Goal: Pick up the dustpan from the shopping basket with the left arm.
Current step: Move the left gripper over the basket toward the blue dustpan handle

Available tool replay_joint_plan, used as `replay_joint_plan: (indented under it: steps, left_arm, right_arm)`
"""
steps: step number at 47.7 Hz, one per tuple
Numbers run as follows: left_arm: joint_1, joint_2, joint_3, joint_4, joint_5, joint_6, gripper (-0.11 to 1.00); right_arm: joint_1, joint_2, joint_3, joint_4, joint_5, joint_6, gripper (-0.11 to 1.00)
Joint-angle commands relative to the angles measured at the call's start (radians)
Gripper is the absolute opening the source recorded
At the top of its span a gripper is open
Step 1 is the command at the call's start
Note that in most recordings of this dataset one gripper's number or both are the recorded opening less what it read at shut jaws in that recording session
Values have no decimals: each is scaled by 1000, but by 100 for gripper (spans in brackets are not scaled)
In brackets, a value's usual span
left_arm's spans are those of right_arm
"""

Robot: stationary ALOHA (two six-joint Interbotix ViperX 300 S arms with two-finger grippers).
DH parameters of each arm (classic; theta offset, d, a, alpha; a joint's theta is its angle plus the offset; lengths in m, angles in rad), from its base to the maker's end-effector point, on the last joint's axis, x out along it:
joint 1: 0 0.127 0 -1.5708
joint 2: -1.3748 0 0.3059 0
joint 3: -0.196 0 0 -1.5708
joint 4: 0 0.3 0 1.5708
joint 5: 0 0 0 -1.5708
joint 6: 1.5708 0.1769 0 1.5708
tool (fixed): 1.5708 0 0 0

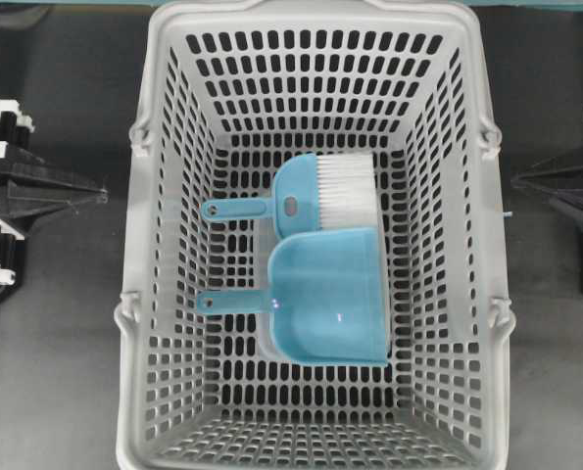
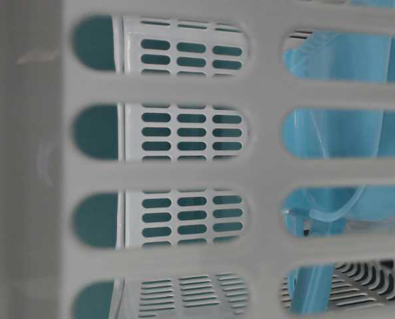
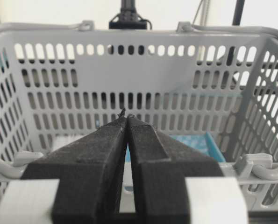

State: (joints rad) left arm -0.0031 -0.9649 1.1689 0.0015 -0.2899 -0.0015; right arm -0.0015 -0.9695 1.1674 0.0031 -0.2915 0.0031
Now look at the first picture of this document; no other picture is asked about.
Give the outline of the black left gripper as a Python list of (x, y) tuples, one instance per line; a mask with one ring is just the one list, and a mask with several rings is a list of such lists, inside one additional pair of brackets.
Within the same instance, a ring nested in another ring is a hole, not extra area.
[[(28, 151), (33, 132), (18, 101), (0, 100), (0, 302), (21, 283), (24, 240), (38, 218), (109, 200), (94, 180)], [(22, 186), (71, 191), (19, 192)]]

